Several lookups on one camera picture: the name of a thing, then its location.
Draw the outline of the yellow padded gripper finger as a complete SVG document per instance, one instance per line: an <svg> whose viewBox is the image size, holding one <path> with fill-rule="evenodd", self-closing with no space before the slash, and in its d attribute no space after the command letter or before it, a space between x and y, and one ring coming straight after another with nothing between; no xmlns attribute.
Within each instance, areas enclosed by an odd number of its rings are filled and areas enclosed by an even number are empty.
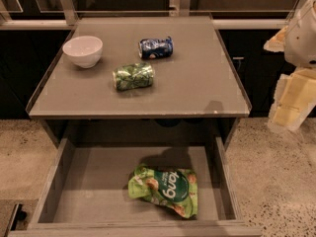
<svg viewBox="0 0 316 237"><path fill-rule="evenodd" d="M281 74L269 112L268 128L273 132L296 131L316 107L316 69L297 67Z"/></svg>
<svg viewBox="0 0 316 237"><path fill-rule="evenodd" d="M280 29L273 37L266 41L264 50L271 52L284 52L284 40L287 27Z"/></svg>

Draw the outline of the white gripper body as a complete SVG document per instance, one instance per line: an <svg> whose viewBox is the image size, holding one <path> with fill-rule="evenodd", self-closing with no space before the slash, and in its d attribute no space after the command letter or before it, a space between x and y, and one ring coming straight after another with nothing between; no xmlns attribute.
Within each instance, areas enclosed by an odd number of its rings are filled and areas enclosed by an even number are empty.
<svg viewBox="0 0 316 237"><path fill-rule="evenodd" d="M307 0L285 33L284 58L297 67L316 67L316 0Z"/></svg>

